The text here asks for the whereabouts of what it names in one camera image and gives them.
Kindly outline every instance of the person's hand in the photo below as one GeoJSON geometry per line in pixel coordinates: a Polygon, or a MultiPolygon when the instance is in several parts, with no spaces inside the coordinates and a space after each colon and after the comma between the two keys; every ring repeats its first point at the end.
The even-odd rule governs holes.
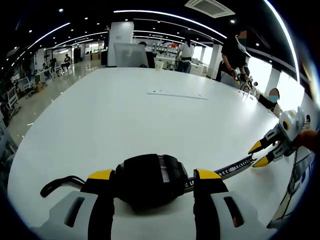
{"type": "Polygon", "coordinates": [[[313,152],[317,152],[319,151],[317,147],[318,140],[319,132],[311,129],[302,130],[300,134],[293,140],[292,147],[297,149],[304,146],[313,152]]]}
{"type": "Polygon", "coordinates": [[[231,74],[231,76],[233,77],[234,80],[236,80],[236,73],[235,70],[231,67],[228,69],[229,73],[231,74]]]}

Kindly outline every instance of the chair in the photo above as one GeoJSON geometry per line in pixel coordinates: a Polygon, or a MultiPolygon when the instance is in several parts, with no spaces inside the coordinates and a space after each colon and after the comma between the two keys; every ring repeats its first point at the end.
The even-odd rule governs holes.
{"type": "Polygon", "coordinates": [[[15,108],[15,103],[18,101],[18,96],[16,94],[16,87],[12,87],[8,93],[8,103],[6,104],[6,107],[9,111],[11,111],[11,114],[10,114],[10,118],[12,118],[12,116],[14,114],[16,114],[20,107],[19,108],[15,108]]]}
{"type": "Polygon", "coordinates": [[[59,74],[60,70],[62,71],[61,61],[56,61],[54,64],[54,71],[56,72],[56,74],[59,74]]]}
{"type": "Polygon", "coordinates": [[[33,88],[33,84],[29,80],[29,78],[26,76],[24,79],[22,79],[22,89],[24,92],[29,91],[26,95],[26,97],[30,97],[31,94],[35,94],[36,91],[33,88]]]}
{"type": "Polygon", "coordinates": [[[132,43],[114,43],[116,66],[118,68],[149,67],[145,46],[132,43]]]}

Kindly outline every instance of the strap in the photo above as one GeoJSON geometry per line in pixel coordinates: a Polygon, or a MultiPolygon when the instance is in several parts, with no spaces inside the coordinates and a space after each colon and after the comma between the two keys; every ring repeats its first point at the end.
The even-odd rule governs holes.
{"type": "Polygon", "coordinates": [[[73,176],[73,175],[66,176],[66,177],[58,178],[56,180],[49,182],[47,185],[45,185],[41,189],[40,195],[43,198],[45,198],[46,196],[51,194],[54,190],[56,190],[58,187],[60,187],[62,184],[66,184],[66,183],[73,183],[73,184],[76,184],[80,187],[85,185],[85,181],[83,181],[81,178],[79,178],[77,176],[73,176]]]}

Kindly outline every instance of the face mask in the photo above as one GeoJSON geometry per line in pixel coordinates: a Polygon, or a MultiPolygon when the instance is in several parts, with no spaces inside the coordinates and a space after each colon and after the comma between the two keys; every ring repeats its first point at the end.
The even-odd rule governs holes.
{"type": "Polygon", "coordinates": [[[272,102],[272,103],[275,103],[278,101],[278,96],[269,96],[269,100],[272,102]]]}

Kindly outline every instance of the black shirt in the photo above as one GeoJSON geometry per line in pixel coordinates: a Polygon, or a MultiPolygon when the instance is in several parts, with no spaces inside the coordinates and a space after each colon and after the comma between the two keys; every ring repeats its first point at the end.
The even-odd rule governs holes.
{"type": "Polygon", "coordinates": [[[246,53],[238,48],[236,37],[230,36],[226,39],[221,53],[226,55],[228,62],[233,69],[241,68],[246,64],[246,53]]]}

